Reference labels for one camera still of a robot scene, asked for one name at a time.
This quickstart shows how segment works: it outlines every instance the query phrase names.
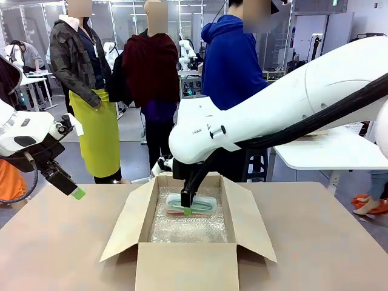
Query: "yellow-green apron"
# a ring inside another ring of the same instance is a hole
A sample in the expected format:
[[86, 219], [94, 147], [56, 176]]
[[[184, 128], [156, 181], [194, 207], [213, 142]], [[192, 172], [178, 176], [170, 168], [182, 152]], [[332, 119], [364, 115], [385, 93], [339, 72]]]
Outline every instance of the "yellow-green apron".
[[120, 139], [116, 106], [109, 102], [104, 89], [93, 90], [102, 100], [96, 110], [76, 93], [70, 91], [70, 105], [75, 118], [82, 124], [84, 135], [79, 137], [81, 155], [89, 174], [104, 178], [120, 168]]

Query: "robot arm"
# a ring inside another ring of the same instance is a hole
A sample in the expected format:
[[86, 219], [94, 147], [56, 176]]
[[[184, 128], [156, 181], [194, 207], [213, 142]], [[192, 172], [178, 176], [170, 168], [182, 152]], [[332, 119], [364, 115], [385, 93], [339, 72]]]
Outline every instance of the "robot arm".
[[188, 71], [189, 70], [188, 64], [191, 62], [191, 60], [196, 60], [197, 57], [195, 55], [193, 48], [190, 45], [190, 41], [188, 40], [179, 41], [179, 46], [181, 47], [181, 57], [179, 58], [179, 63], [182, 66], [182, 71]]
[[226, 111], [210, 98], [183, 99], [169, 138], [173, 175], [185, 180], [182, 206], [190, 207], [221, 147], [264, 149], [319, 129], [376, 120], [388, 95], [387, 49], [383, 36], [352, 42]]
[[82, 125], [70, 114], [65, 114], [61, 121], [54, 121], [48, 112], [15, 111], [3, 99], [20, 84], [21, 72], [4, 58], [0, 58], [0, 68], [6, 69], [9, 78], [0, 79], [0, 159], [8, 161], [22, 172], [35, 173], [34, 183], [24, 196], [4, 203], [18, 202], [31, 194], [38, 182], [38, 171], [66, 195], [73, 194], [78, 199], [82, 190], [71, 180], [54, 160], [64, 151], [60, 140], [75, 127], [82, 135]]

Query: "green object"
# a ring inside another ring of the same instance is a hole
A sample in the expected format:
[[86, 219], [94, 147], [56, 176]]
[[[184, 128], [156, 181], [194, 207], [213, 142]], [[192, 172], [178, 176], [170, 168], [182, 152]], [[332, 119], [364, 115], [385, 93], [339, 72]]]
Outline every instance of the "green object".
[[216, 212], [217, 200], [214, 197], [195, 196], [191, 208], [183, 207], [181, 205], [181, 195], [177, 193], [171, 193], [167, 197], [167, 212], [176, 213], [183, 212], [184, 215], [189, 216], [191, 214], [207, 214], [211, 215]]
[[183, 210], [183, 214], [184, 214], [185, 216], [191, 215], [191, 214], [192, 214], [192, 209], [191, 209], [191, 208], [185, 207], [184, 210]]
[[83, 189], [81, 189], [79, 187], [77, 188], [76, 192], [73, 194], [73, 196], [77, 200], [81, 200], [82, 197], [84, 197], [85, 195], [86, 195], [85, 191], [83, 191]]

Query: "bubble wrap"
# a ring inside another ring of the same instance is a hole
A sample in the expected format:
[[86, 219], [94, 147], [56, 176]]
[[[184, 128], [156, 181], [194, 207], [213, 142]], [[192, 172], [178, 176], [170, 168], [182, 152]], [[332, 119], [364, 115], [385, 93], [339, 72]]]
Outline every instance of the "bubble wrap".
[[217, 199], [213, 215], [172, 215], [166, 212], [167, 196], [180, 193], [177, 187], [160, 187], [149, 242], [151, 243], [226, 243], [227, 231], [219, 188], [200, 188], [197, 195]]

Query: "blue hoodie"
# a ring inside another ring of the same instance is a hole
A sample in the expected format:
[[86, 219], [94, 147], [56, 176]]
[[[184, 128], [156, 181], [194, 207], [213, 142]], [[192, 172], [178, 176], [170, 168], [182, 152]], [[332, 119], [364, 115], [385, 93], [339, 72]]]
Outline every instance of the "blue hoodie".
[[258, 64], [256, 40], [244, 33], [243, 21], [224, 15], [202, 30], [207, 43], [202, 94], [221, 110], [245, 101], [268, 86]]

